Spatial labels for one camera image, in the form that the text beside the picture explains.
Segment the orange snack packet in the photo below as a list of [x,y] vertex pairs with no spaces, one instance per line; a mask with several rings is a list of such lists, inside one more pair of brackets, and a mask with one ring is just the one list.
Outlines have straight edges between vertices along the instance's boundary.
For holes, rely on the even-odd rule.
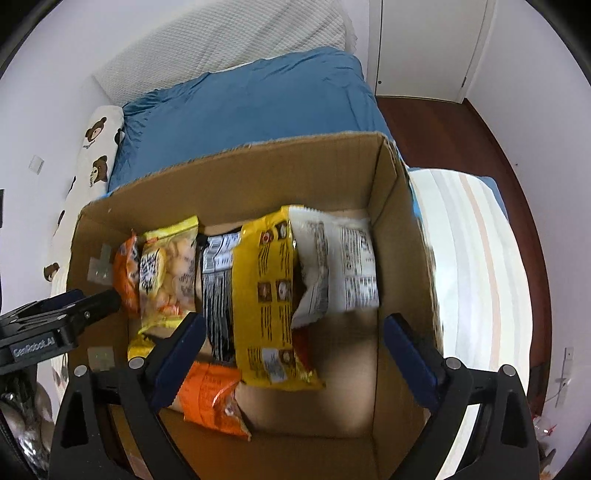
[[112,266],[112,285],[121,298],[127,315],[137,319],[139,305],[139,259],[138,237],[134,231],[117,249]]

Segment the yellow crisp bag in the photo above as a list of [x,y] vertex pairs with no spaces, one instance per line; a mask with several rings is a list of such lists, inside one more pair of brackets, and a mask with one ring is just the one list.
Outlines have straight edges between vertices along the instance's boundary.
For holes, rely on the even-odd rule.
[[127,360],[131,361],[134,358],[146,358],[154,349],[155,343],[143,334],[136,335],[132,338],[127,346]]

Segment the yellow biscuit snack bag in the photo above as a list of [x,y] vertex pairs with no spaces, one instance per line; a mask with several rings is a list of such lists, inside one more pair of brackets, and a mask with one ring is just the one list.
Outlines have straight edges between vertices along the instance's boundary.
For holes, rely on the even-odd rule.
[[198,218],[143,234],[139,261],[141,334],[166,338],[197,311]]

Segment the bear print long pillow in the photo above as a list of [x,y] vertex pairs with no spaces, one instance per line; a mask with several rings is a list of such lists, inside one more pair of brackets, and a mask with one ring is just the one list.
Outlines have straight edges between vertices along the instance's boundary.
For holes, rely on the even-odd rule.
[[66,291],[71,244],[79,213],[88,203],[107,193],[123,123],[121,107],[100,106],[91,115],[83,133],[74,174],[51,239],[49,265],[44,268],[51,296]]

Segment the orange puffed snack bag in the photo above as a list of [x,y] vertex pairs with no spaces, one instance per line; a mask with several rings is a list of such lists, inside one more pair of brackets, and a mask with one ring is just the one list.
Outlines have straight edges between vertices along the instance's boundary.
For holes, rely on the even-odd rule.
[[249,441],[235,390],[242,373],[233,367],[193,362],[170,408],[186,422]]

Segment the cardboard box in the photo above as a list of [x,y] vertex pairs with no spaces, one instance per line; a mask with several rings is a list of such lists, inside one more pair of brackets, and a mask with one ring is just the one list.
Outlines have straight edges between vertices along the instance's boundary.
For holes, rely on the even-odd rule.
[[407,170],[385,136],[267,142],[120,187],[80,212],[67,285],[97,293],[88,277],[91,260],[131,233],[194,216],[207,234],[219,234],[291,204],[370,220],[379,309],[331,315],[311,328],[311,356],[323,390],[238,388],[253,428],[250,440],[201,428],[169,409],[160,417],[203,479],[387,479],[417,440],[425,417],[384,345],[383,323],[399,313],[430,338],[437,314]]

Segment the black silver snack packet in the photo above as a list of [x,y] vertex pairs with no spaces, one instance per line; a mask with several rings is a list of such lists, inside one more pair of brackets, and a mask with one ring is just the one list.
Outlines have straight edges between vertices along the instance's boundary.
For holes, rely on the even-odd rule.
[[232,314],[233,250],[240,232],[208,236],[201,251],[202,313],[211,355],[218,363],[235,362]]

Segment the yellow noodle packet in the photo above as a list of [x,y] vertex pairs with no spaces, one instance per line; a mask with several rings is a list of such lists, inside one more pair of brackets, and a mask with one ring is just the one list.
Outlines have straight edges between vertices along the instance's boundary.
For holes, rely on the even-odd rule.
[[308,359],[307,338],[293,333],[297,243],[290,208],[242,226],[232,251],[235,362],[252,387],[304,391],[325,387]]

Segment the white silver snack packet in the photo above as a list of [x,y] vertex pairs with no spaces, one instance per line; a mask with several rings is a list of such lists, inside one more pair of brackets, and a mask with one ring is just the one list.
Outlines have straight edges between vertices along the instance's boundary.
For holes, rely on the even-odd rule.
[[308,326],[329,314],[380,306],[369,219],[301,206],[290,206],[288,218],[305,286],[291,327]]

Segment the white textured headboard pillow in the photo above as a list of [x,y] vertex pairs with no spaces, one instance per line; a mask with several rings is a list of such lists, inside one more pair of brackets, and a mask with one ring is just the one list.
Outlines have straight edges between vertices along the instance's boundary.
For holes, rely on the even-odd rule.
[[260,59],[332,47],[356,51],[339,1],[218,1],[150,29],[93,73],[113,104]]

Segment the blue bed sheet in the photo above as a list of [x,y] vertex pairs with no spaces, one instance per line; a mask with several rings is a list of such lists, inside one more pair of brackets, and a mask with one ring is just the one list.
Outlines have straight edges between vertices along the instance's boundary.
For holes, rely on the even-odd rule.
[[298,136],[390,130],[356,56],[334,47],[260,59],[152,90],[123,107],[113,191],[193,159]]

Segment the white door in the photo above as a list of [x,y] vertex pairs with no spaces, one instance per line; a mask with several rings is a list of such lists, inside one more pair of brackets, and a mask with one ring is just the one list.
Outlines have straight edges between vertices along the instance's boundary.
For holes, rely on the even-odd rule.
[[369,5],[367,81],[375,94],[463,102],[496,3],[384,0]]

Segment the wall socket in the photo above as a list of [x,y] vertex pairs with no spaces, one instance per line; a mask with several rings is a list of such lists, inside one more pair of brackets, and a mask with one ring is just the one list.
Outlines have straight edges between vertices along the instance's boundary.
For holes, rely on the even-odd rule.
[[28,168],[35,175],[39,175],[41,173],[41,170],[43,168],[43,165],[44,165],[44,160],[40,156],[34,155],[31,158],[31,161],[30,161],[30,163],[28,165]]

